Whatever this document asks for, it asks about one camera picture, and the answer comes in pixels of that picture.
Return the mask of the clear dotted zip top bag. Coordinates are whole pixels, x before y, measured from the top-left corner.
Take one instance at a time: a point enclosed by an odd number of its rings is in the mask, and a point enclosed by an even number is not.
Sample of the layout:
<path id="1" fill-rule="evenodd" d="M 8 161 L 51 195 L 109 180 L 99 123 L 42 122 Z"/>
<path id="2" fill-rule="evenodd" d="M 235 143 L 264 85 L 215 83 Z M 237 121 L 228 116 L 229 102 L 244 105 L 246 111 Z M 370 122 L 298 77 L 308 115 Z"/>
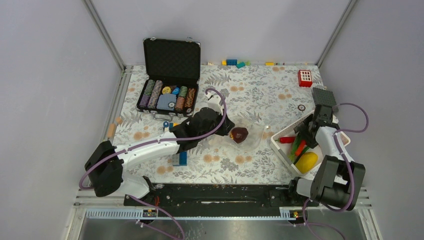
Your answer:
<path id="1" fill-rule="evenodd" d="M 208 140 L 211 147 L 231 147 L 243 152 L 255 150 L 262 140 L 266 126 L 241 116 L 231 119 L 234 127 L 228 135 L 214 135 Z"/>

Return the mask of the green toy cucumber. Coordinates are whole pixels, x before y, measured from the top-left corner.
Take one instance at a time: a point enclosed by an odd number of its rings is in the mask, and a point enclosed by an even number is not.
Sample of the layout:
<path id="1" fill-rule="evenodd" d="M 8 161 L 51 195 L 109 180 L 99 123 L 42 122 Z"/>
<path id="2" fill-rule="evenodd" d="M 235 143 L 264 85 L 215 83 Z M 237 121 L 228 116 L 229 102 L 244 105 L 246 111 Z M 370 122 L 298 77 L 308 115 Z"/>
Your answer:
<path id="1" fill-rule="evenodd" d="M 288 158 L 290 159 L 290 161 L 292 163 L 295 162 L 295 160 L 297 159 L 298 156 L 295 156 L 295 150 L 297 149 L 299 143 L 301 140 L 304 140 L 302 136 L 300 136 L 299 134 L 296 136 L 295 141 L 292 143 L 291 145 L 291 149 L 290 152 L 288 154 Z"/>

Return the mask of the orange toy carrot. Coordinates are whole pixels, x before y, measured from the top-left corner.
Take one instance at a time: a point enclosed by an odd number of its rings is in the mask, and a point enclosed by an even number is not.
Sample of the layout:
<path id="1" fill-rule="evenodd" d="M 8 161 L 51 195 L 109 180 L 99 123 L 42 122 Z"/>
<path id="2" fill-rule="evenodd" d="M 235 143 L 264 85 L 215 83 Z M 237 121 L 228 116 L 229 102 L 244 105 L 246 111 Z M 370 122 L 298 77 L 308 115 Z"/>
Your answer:
<path id="1" fill-rule="evenodd" d="M 306 146 L 306 141 L 305 141 L 304 139 L 302 139 L 302 140 L 300 141 L 300 143 L 299 143 L 299 145 L 298 145 L 297 149 L 295 150 L 294 155 L 295 155 L 295 156 L 299 156 L 299 155 L 303 152 L 303 150 L 304 150 L 305 146 Z"/>

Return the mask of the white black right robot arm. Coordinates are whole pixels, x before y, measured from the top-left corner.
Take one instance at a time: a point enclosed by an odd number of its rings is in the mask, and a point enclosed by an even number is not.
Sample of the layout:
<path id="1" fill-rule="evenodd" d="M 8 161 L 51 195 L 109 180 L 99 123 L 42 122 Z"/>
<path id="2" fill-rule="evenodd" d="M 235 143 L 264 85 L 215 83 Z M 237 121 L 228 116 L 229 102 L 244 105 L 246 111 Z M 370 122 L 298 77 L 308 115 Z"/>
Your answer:
<path id="1" fill-rule="evenodd" d="M 334 123 L 333 116 L 332 106 L 317 104 L 295 128 L 308 147 L 320 147 L 323 160 L 314 179 L 298 176 L 290 181 L 286 198 L 293 206 L 307 198 L 334 212 L 351 211 L 356 205 L 366 169 L 348 154 L 341 140 L 347 130 Z"/>

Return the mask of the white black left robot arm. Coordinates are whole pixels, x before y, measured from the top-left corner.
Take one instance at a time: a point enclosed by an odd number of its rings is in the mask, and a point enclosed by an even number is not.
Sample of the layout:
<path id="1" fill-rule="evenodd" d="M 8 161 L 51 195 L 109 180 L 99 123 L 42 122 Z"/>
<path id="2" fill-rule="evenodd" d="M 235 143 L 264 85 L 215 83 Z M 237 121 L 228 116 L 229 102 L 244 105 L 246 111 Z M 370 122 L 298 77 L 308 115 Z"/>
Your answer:
<path id="1" fill-rule="evenodd" d="M 79 181 L 82 190 L 93 190 L 96 197 L 122 193 L 135 197 L 148 206 L 155 192 L 146 177 L 128 173 L 128 169 L 143 162 L 187 152 L 211 135 L 227 136 L 235 126 L 227 116 L 225 97 L 208 88 L 207 107 L 161 135 L 127 145 L 114 146 L 109 140 L 101 142 L 84 165 Z"/>

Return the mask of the dark red toy food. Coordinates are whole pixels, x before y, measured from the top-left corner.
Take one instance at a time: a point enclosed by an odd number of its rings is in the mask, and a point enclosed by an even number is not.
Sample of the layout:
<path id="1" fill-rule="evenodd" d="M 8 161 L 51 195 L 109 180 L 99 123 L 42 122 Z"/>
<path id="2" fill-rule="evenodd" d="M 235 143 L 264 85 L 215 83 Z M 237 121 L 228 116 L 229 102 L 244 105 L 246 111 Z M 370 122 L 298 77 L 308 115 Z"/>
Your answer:
<path id="1" fill-rule="evenodd" d="M 229 137 L 237 144 L 244 142 L 248 135 L 249 131 L 245 127 L 234 127 L 229 133 Z"/>

